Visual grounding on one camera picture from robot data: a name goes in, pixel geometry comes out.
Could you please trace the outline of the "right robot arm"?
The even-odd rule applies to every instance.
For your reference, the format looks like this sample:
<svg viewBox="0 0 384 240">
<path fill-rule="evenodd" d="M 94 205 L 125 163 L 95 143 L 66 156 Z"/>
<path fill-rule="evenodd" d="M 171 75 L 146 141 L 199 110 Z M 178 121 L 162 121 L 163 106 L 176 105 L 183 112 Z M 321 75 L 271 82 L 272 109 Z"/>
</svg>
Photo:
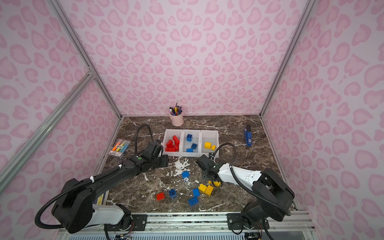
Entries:
<svg viewBox="0 0 384 240">
<path fill-rule="evenodd" d="M 217 152 L 224 146 L 233 148 L 233 158 L 230 163 L 215 162 Z M 293 190 L 272 169 L 251 171 L 234 166 L 237 150 L 234 144 L 224 143 L 216 148 L 208 157 L 202 155 L 196 163 L 202 170 L 206 179 L 231 183 L 241 187 L 248 194 L 256 198 L 243 208 L 236 220 L 228 220 L 230 230 L 265 229 L 267 218 L 281 222 L 284 217 L 290 216 L 290 207 L 295 198 Z"/>
</svg>

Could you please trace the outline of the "red long lego brick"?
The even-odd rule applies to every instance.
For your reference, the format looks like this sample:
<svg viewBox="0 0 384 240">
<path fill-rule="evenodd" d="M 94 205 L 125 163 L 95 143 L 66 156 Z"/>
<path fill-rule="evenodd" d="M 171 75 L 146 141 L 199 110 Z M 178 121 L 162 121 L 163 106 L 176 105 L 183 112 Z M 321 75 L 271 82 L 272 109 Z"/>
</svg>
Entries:
<svg viewBox="0 0 384 240">
<path fill-rule="evenodd" d="M 177 146 L 180 144 L 180 140 L 177 136 L 173 136 L 173 141 L 174 141 L 174 144 Z"/>
</svg>

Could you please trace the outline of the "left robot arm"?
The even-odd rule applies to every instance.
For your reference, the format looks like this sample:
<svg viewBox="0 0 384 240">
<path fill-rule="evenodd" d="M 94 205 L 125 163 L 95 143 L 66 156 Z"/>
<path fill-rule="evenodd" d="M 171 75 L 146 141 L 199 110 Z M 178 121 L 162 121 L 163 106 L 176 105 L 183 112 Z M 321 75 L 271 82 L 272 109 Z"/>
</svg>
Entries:
<svg viewBox="0 0 384 240">
<path fill-rule="evenodd" d="M 98 225 L 104 225 L 106 232 L 110 228 L 133 230 L 135 223 L 127 207 L 98 206 L 94 201 L 130 178 L 168 166 L 169 157 L 159 141 L 152 139 L 143 151 L 137 147 L 138 141 L 134 140 L 134 153 L 112 169 L 81 181 L 67 181 L 61 192 L 37 211 L 35 225 L 45 230 L 64 228 L 70 234 Z"/>
</svg>

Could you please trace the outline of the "red lego brick cluster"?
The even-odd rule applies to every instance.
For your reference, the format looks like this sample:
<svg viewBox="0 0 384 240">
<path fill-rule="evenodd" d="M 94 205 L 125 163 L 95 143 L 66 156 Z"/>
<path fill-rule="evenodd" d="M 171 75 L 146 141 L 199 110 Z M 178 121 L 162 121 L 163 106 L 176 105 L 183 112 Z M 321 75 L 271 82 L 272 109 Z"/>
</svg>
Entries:
<svg viewBox="0 0 384 240">
<path fill-rule="evenodd" d="M 166 152 L 178 152 L 180 145 L 175 145 L 173 140 L 169 140 L 166 144 Z"/>
</svg>

